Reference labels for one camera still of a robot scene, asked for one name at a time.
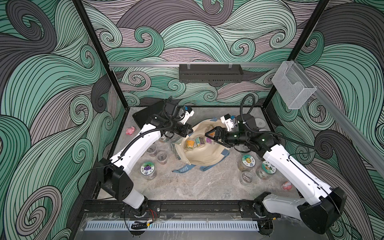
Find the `purple white label jar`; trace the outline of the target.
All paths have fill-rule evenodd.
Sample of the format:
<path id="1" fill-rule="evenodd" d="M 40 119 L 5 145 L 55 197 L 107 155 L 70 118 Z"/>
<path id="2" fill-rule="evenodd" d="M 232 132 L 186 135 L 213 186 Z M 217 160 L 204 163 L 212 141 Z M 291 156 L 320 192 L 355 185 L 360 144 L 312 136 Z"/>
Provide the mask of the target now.
<path id="1" fill-rule="evenodd" d="M 206 143 L 213 145 L 214 141 L 210 138 L 206 138 Z"/>

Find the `teal bee label jar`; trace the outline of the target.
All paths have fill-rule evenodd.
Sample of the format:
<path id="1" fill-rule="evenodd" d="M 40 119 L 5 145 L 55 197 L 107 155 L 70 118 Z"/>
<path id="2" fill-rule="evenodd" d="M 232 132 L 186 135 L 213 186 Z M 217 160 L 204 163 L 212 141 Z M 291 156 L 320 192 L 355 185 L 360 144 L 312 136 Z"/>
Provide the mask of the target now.
<path id="1" fill-rule="evenodd" d="M 195 143 L 197 148 L 203 148 L 206 145 L 205 138 L 202 136 L 196 137 Z"/>

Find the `beige canvas tote bag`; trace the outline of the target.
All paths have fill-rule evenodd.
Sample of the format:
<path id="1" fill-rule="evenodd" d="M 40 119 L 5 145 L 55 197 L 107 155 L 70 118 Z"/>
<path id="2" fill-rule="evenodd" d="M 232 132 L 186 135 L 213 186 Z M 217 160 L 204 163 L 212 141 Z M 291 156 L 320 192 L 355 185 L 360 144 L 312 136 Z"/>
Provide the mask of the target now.
<path id="1" fill-rule="evenodd" d="M 192 138 L 195 140 L 196 137 L 202 136 L 206 140 L 205 133 L 218 126 L 225 127 L 225 125 L 216 118 L 204 120 L 193 127 L 194 132 L 192 134 L 179 139 L 171 145 L 176 158 L 182 163 L 185 163 L 182 168 L 173 170 L 173 173 L 184 174 L 194 167 L 200 167 L 200 170 L 205 172 L 229 156 L 230 150 L 215 142 L 213 145 L 206 143 L 203 148 L 197 148 L 195 144 L 195 148 L 192 151 L 185 149 L 186 139 Z"/>

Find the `clear plastic seed jar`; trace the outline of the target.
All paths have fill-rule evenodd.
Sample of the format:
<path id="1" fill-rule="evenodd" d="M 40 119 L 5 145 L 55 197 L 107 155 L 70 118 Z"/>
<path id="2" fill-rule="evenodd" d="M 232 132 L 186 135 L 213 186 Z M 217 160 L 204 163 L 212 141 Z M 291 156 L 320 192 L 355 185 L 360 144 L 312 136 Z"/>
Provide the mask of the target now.
<path id="1" fill-rule="evenodd" d="M 160 165 L 165 165 L 168 161 L 168 154 L 165 151 L 160 151 L 157 153 L 156 159 Z"/>

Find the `teal sunflower lid jar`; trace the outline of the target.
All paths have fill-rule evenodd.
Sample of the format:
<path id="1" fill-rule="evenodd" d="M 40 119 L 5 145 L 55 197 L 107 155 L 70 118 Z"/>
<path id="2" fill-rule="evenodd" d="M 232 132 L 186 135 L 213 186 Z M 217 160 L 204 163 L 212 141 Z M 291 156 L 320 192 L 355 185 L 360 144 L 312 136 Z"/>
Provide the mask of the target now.
<path id="1" fill-rule="evenodd" d="M 256 165 L 256 159 L 248 154 L 242 155 L 241 159 L 238 161 L 238 169 L 241 172 L 251 171 Z"/>

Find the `green label seed jar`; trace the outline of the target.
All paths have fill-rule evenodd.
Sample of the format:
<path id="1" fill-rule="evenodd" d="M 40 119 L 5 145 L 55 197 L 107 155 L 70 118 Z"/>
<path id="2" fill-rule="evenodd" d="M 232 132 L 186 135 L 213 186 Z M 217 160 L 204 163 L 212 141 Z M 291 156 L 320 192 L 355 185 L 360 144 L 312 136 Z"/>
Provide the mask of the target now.
<path id="1" fill-rule="evenodd" d="M 265 120 L 261 118 L 255 118 L 256 125 L 259 129 L 263 129 L 266 127 L 267 123 Z"/>

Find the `purple eggplant label jar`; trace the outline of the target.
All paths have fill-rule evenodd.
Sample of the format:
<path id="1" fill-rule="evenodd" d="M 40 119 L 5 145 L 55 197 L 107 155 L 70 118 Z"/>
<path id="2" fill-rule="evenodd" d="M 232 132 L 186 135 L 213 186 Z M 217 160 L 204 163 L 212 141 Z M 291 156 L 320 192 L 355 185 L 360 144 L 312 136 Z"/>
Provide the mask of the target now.
<path id="1" fill-rule="evenodd" d="M 144 162 L 140 167 L 140 172 L 147 180 L 153 180 L 157 176 L 156 166 L 153 162 Z"/>

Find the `clear teal rim jar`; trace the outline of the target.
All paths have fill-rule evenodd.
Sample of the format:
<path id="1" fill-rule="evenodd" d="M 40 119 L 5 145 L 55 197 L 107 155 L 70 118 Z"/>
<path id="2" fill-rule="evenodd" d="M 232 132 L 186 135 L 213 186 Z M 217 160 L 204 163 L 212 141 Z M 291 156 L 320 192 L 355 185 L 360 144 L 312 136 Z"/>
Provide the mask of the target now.
<path id="1" fill-rule="evenodd" d="M 276 173 L 277 169 L 268 161 L 263 161 L 256 170 L 257 176 L 261 180 L 267 180 Z"/>

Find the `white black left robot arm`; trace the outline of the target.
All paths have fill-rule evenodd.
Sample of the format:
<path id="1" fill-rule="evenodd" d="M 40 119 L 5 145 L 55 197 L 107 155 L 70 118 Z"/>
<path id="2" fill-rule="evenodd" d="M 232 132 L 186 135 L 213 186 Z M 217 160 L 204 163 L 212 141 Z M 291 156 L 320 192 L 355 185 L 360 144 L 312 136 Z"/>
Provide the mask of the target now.
<path id="1" fill-rule="evenodd" d="M 121 151 L 110 159 L 100 160 L 97 165 L 97 174 L 101 189 L 131 208 L 144 211 L 148 199 L 134 189 L 134 183 L 129 174 L 147 149 L 166 132 L 181 137 L 192 133 L 191 125 L 187 123 L 189 118 L 189 114 L 185 114 L 181 120 L 152 115 L 138 135 Z"/>

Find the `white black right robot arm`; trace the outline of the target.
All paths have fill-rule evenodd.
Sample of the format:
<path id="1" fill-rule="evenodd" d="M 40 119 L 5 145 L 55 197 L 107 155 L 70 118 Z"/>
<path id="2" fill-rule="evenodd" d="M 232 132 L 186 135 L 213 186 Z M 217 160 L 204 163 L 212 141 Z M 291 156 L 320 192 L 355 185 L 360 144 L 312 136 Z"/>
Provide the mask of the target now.
<path id="1" fill-rule="evenodd" d="M 321 235 L 341 217 L 346 193 L 339 187 L 332 188 L 302 166 L 272 133 L 229 132 L 215 127 L 205 136 L 227 148 L 245 145 L 273 165 L 302 195 L 293 199 L 264 192 L 254 200 L 257 215 L 267 218 L 284 215 L 301 220 L 310 230 Z"/>

